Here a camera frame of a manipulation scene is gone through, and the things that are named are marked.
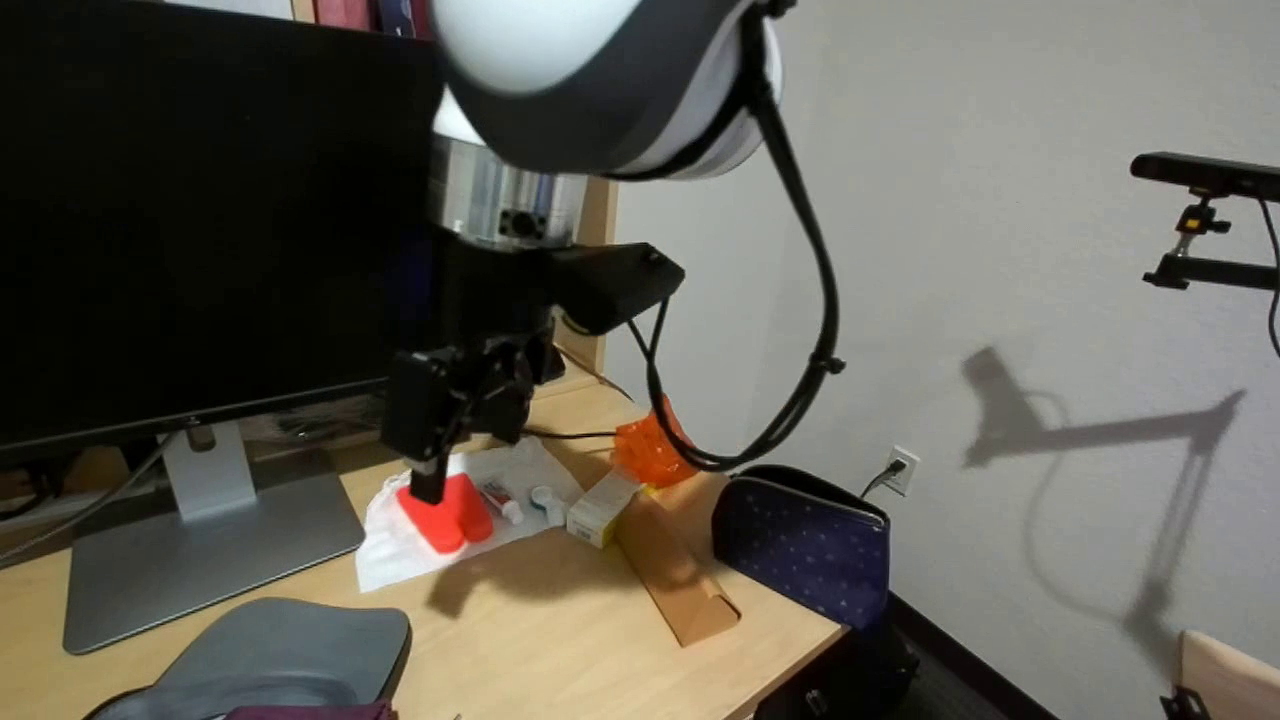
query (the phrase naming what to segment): wooden desk surface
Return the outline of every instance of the wooden desk surface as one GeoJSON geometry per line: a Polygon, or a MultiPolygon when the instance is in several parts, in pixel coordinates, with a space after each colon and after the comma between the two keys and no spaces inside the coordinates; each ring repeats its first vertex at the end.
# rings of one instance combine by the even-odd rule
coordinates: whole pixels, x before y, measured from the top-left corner
{"type": "MultiPolygon", "coordinates": [[[[611,430],[636,416],[602,384],[567,375],[534,398],[539,430],[611,430]]],[[[602,476],[609,441],[554,445],[583,479],[602,476]]],[[[394,465],[360,454],[336,455],[353,506],[364,513],[394,465]]],[[[665,495],[673,529],[707,562],[707,508],[717,479],[690,479],[665,495]]],[[[674,650],[666,623],[636,586],[619,554],[595,554],[562,534],[506,545],[441,576],[371,598],[356,593],[356,566],[333,562],[251,598],[294,598],[339,608],[402,608],[413,657],[394,694],[415,720],[576,720],[576,717],[734,717],[768,688],[828,650],[840,628],[792,601],[707,562],[712,579],[743,620],[690,650],[674,650]]],[[[183,644],[214,617],[251,601],[228,601],[97,657],[63,657],[67,554],[0,574],[0,717],[85,717],[100,700],[152,683],[183,644]]]]}

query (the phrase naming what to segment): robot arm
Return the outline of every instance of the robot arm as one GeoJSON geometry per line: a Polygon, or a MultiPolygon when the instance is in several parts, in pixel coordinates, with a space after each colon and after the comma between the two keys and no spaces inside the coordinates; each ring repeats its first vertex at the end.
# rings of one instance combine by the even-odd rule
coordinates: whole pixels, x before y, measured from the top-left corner
{"type": "MultiPolygon", "coordinates": [[[[712,177],[760,148],[810,238],[828,319],[792,403],[743,454],[764,455],[810,403],[820,375],[840,372],[834,277],[823,256],[798,173],[774,116],[780,54],[771,18],[788,0],[431,0],[443,82],[478,140],[528,173],[609,181],[712,177]]],[[[609,332],[679,283],[650,248],[460,251],[437,256],[437,310],[394,353],[383,441],[413,465],[413,491],[441,501],[447,447],[469,434],[517,441],[531,384],[554,375],[549,310],[576,328],[609,332]]]]}
{"type": "Polygon", "coordinates": [[[760,0],[431,0],[443,77],[517,169],[712,177],[760,148],[743,77],[780,82],[760,0]]]}

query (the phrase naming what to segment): wall outlet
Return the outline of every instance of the wall outlet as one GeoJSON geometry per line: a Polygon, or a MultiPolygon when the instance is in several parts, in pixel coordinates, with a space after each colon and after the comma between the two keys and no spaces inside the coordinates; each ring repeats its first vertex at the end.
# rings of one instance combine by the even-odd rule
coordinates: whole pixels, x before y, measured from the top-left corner
{"type": "Polygon", "coordinates": [[[887,476],[887,479],[882,479],[882,488],[892,488],[892,491],[906,495],[906,483],[911,483],[911,479],[914,479],[914,473],[921,473],[921,455],[914,455],[914,454],[906,454],[906,447],[900,447],[900,445],[892,445],[887,460],[900,460],[900,465],[906,465],[906,470],[902,470],[902,473],[897,473],[897,476],[887,476]]]}

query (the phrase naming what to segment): black cable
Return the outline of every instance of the black cable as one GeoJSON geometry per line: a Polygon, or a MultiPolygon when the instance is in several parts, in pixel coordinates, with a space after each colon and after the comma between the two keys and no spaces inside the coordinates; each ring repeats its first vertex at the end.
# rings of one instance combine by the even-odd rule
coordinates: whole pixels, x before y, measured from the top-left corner
{"type": "Polygon", "coordinates": [[[30,488],[30,495],[25,495],[20,506],[0,508],[0,523],[27,517],[27,513],[39,508],[42,501],[49,501],[49,495],[30,488]]]}
{"type": "Polygon", "coordinates": [[[1255,202],[1255,210],[1269,219],[1269,240],[1273,240],[1273,251],[1276,251],[1276,293],[1273,293],[1273,311],[1269,311],[1269,338],[1273,338],[1273,353],[1280,355],[1280,328],[1276,328],[1276,319],[1280,319],[1280,238],[1276,238],[1269,202],[1255,202]]]}
{"type": "Polygon", "coordinates": [[[887,460],[882,473],[869,479],[858,501],[869,501],[880,483],[897,479],[902,470],[906,470],[902,460],[887,460]]]}
{"type": "Polygon", "coordinates": [[[30,541],[0,554],[0,568],[25,562],[30,548],[39,548],[39,545],[49,545],[49,541],[54,541],[54,537],[63,537],[63,534],[72,534],[72,529],[78,529],[85,520],[92,520],[97,513],[104,513],[108,506],[114,506],[125,491],[133,491],[133,488],[152,473],[152,465],[159,465],[168,441],[170,441],[170,435],[165,435],[165,441],[157,445],[157,454],[152,454],[125,483],[108,488],[100,501],[92,501],[92,506],[89,506],[85,513],[77,513],[72,520],[63,520],[63,523],[54,523],[54,529],[49,529],[49,534],[39,534],[39,537],[30,537],[30,541]]]}
{"type": "Polygon", "coordinates": [[[615,435],[615,434],[549,434],[549,430],[523,430],[523,435],[534,435],[534,441],[602,441],[602,435],[615,435]]]}
{"type": "Polygon", "coordinates": [[[592,375],[595,384],[602,384],[602,388],[611,388],[615,398],[622,398],[622,402],[636,402],[627,388],[619,388],[611,375],[602,375],[602,372],[595,372],[595,370],[588,370],[588,363],[578,363],[578,359],[571,359],[571,355],[562,355],[571,370],[578,370],[583,375],[592,375]]]}
{"type": "Polygon", "coordinates": [[[768,148],[768,158],[771,158],[771,164],[774,164],[774,173],[780,173],[780,181],[788,187],[788,202],[792,202],[792,210],[798,217],[798,227],[803,227],[803,240],[810,248],[816,277],[820,277],[823,319],[820,319],[806,370],[796,382],[792,398],[768,420],[768,430],[734,455],[702,454],[690,441],[685,441],[685,434],[674,434],[674,420],[673,420],[673,409],[666,409],[666,394],[665,394],[665,382],[657,372],[657,348],[661,348],[661,338],[665,338],[666,303],[661,303],[661,316],[657,316],[657,328],[650,328],[647,346],[642,346],[639,328],[627,323],[636,346],[639,346],[639,355],[642,355],[642,388],[647,388],[647,403],[650,403],[657,424],[665,430],[666,445],[687,465],[694,465],[702,473],[731,473],[731,470],[738,470],[746,460],[760,460],[771,447],[780,447],[796,434],[796,424],[806,416],[806,409],[810,409],[816,394],[823,388],[823,382],[844,370],[834,359],[834,332],[840,332],[834,270],[832,270],[832,256],[828,256],[823,227],[820,227],[820,219],[816,219],[816,212],[806,204],[803,173],[796,164],[785,116],[780,116],[780,110],[771,99],[771,84],[768,84],[768,71],[764,71],[764,18],[760,18],[760,10],[743,12],[738,32],[743,32],[743,59],[738,59],[743,71],[738,71],[738,89],[734,91],[743,91],[743,110],[755,116],[764,148],[768,148]]]}

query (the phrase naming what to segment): cardboard piece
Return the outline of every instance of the cardboard piece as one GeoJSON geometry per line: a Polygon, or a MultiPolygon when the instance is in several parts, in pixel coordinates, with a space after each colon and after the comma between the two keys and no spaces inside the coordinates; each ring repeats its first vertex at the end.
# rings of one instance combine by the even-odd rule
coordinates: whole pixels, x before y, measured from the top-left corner
{"type": "Polygon", "coordinates": [[[1180,683],[1201,694],[1212,720],[1280,717],[1280,668],[1201,634],[1180,636],[1180,683]]]}
{"type": "Polygon", "coordinates": [[[674,541],[665,508],[650,495],[636,495],[615,523],[615,545],[627,558],[636,579],[666,620],[679,650],[717,636],[738,620],[699,562],[674,541]]]}

